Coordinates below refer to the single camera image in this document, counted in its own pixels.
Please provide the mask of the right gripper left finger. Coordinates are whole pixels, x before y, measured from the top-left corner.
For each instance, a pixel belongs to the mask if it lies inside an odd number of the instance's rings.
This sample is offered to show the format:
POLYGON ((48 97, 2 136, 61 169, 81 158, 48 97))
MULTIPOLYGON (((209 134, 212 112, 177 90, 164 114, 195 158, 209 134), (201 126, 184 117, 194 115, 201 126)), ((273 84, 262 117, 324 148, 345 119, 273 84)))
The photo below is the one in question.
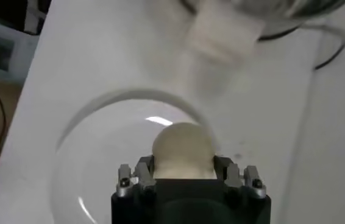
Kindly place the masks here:
POLYGON ((141 157, 133 172, 128 164, 121 164, 118 169, 116 195, 120 198, 129 198, 134 195, 135 187, 143 195, 154 195, 156 186, 154 169, 152 155, 141 157))

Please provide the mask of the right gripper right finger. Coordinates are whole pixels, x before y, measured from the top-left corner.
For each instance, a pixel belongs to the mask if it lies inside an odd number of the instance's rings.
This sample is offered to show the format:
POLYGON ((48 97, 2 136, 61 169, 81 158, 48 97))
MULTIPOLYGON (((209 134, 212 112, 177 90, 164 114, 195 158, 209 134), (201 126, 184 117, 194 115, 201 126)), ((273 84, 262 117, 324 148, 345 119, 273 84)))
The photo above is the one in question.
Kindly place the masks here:
POLYGON ((217 179, 240 194, 247 194, 251 198, 265 198, 266 186, 259 176, 256 166, 247 166, 240 174, 240 168, 230 158, 223 156, 213 157, 213 167, 217 179))

